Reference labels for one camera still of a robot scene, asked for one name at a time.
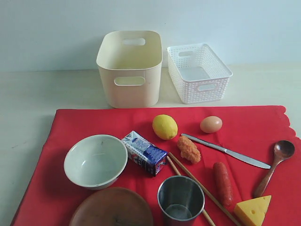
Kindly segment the white perforated plastic basket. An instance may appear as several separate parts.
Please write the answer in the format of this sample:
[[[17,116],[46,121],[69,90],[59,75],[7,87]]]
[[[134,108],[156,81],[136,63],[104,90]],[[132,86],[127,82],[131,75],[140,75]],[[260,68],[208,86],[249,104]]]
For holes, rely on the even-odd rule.
[[[204,43],[168,47],[167,60],[170,78],[184,104],[222,99],[233,75]]]

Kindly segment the blue white milk carton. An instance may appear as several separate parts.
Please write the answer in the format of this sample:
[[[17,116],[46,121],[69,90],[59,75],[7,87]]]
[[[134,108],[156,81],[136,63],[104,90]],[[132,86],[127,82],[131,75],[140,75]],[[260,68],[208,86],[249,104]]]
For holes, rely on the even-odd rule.
[[[152,176],[166,165],[167,152],[158,148],[135,131],[127,134],[121,142],[127,149],[128,158]]]

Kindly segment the brown egg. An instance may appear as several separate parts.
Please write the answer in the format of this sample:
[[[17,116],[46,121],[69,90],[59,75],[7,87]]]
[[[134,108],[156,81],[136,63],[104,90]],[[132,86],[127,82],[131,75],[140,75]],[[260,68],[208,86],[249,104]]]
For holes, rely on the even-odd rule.
[[[200,129],[205,133],[215,133],[222,127],[222,120],[217,116],[208,116],[200,123]]]

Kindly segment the brown wooden spoon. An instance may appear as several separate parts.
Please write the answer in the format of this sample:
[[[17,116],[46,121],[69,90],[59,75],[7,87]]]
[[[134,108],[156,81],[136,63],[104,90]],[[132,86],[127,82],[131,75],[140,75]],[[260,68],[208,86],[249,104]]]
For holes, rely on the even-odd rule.
[[[284,160],[291,158],[294,155],[295,147],[294,144],[288,140],[280,140],[275,143],[273,151],[274,151],[274,160],[271,165],[271,168],[269,169],[266,176],[261,180],[261,182],[255,188],[252,194],[253,198],[258,198],[263,195],[276,167],[278,166],[278,164],[280,164]]]

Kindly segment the yellow cheese wedge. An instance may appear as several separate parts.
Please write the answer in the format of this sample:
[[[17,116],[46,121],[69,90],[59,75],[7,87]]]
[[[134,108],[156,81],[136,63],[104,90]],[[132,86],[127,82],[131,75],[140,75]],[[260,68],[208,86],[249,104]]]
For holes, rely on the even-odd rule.
[[[268,211],[271,195],[238,202],[235,215],[245,226],[261,226]]]

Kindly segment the cream plastic storage bin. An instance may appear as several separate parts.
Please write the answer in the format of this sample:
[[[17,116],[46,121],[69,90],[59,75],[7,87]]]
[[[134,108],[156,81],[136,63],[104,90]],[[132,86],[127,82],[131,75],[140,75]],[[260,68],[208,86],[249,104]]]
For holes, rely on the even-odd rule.
[[[104,94],[114,108],[141,108],[159,99],[163,53],[154,31],[114,31],[99,48],[98,66]]]

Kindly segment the red sausage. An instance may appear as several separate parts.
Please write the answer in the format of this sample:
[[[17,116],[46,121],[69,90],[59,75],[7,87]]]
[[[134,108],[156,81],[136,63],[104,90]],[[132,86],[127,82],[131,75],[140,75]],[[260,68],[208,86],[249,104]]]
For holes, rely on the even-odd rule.
[[[216,162],[213,165],[213,172],[219,201],[224,207],[229,207],[233,202],[233,191],[228,170],[224,163]]]

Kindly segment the brown wooden plate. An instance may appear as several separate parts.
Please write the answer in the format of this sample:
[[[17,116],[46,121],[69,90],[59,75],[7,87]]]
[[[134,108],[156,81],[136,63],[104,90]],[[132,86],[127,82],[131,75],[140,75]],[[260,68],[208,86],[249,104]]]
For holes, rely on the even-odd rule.
[[[74,212],[70,226],[152,226],[148,203],[136,192],[110,187],[86,198]]]

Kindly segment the orange fried chicken piece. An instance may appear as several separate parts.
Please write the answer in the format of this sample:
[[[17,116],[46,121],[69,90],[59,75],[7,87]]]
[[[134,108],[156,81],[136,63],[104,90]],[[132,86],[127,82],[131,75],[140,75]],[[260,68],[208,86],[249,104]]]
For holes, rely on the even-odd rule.
[[[196,164],[201,160],[200,151],[197,146],[186,136],[180,136],[177,141],[177,147],[180,149],[182,158],[189,160],[192,164]]]

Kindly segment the upper wooden chopstick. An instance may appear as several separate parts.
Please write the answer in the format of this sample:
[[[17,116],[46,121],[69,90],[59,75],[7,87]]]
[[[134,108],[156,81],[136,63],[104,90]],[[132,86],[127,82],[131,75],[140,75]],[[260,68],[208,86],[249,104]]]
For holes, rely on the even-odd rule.
[[[177,165],[193,180],[195,180],[200,187],[203,189],[203,191],[207,194],[207,196],[221,209],[222,212],[224,212],[228,218],[231,219],[231,221],[237,225],[237,226],[241,226],[241,224],[230,214],[230,212],[224,208],[219,201],[197,180],[197,178],[171,153],[168,153],[168,156],[170,157],[170,159],[172,159],[174,162],[177,163]]]

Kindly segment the stainless steel table knife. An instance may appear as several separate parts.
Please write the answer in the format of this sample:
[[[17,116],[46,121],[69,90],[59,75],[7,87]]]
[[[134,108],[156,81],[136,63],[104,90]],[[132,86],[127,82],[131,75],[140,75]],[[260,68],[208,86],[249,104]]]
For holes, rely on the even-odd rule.
[[[259,160],[256,160],[256,159],[253,159],[251,157],[248,157],[246,155],[243,155],[243,154],[240,154],[240,153],[237,153],[237,152],[234,152],[230,149],[227,149],[227,148],[224,148],[224,147],[221,147],[221,146],[218,146],[218,145],[215,145],[213,143],[210,143],[210,142],[207,142],[207,141],[204,141],[202,139],[199,139],[199,138],[196,138],[196,137],[193,137],[191,135],[188,135],[188,134],[185,134],[185,133],[182,133],[182,136],[185,136],[187,137],[189,140],[191,141],[194,141],[194,142],[197,142],[199,144],[202,144],[202,145],[205,145],[205,146],[208,146],[210,148],[213,148],[215,150],[218,150],[218,151],[221,151],[225,154],[228,154],[230,155],[231,157],[233,158],[236,158],[242,162],[245,162],[247,164],[250,164],[250,165],[253,165],[255,167],[258,167],[258,168],[262,168],[262,169],[270,169],[271,166],[264,163],[264,162],[261,162]]]

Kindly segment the yellow lemon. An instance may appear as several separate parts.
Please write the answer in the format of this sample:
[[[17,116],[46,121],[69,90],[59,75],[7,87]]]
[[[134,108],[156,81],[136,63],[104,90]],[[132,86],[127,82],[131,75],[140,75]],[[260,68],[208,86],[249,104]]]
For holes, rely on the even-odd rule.
[[[152,121],[152,128],[155,134],[163,140],[173,139],[178,133],[176,121],[166,114],[155,116]]]

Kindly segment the red tablecloth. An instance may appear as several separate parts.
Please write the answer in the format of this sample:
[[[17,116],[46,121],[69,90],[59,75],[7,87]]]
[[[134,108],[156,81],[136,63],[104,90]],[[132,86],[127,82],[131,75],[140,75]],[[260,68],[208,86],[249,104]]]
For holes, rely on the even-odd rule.
[[[122,139],[132,130],[159,148],[172,152],[185,167],[217,197],[212,179],[212,166],[223,162],[228,169],[233,202],[249,200],[266,170],[260,169],[217,150],[198,145],[202,159],[191,165],[180,156],[176,146],[178,136],[169,141],[159,139],[152,129],[156,115],[167,114],[178,125],[179,134],[186,133],[271,164],[273,146],[279,140],[289,140],[295,146],[292,158],[281,163],[270,180],[264,195],[272,195],[263,226],[301,225],[301,140],[290,128],[285,107],[230,106],[230,107],[181,107],[108,110],[56,111],[52,128],[43,146],[35,172],[24,198],[14,217],[12,226],[68,226],[79,206],[93,191],[79,187],[68,180],[63,170],[64,158],[69,149],[83,138],[96,134],[109,134]],[[222,119],[222,128],[214,134],[204,134],[199,123],[207,116]],[[173,176],[170,166],[164,166],[152,177],[140,166],[129,160],[124,172],[112,186],[131,189],[140,194],[150,205],[155,226],[163,226],[157,203],[157,190],[162,181]]]

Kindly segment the white ceramic bowl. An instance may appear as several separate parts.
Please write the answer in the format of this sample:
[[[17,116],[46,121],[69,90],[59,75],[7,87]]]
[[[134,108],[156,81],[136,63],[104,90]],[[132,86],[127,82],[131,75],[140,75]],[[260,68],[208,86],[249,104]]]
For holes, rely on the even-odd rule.
[[[127,165],[127,149],[116,137],[93,135],[77,142],[66,154],[63,168],[74,184],[90,190],[112,185]]]

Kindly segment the stainless steel cup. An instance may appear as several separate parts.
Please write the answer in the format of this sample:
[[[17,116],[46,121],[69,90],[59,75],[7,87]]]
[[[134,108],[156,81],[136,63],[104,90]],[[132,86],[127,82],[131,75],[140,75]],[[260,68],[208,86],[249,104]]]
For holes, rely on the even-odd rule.
[[[158,188],[157,200],[165,226],[193,225],[205,205],[202,188],[186,176],[165,179]]]

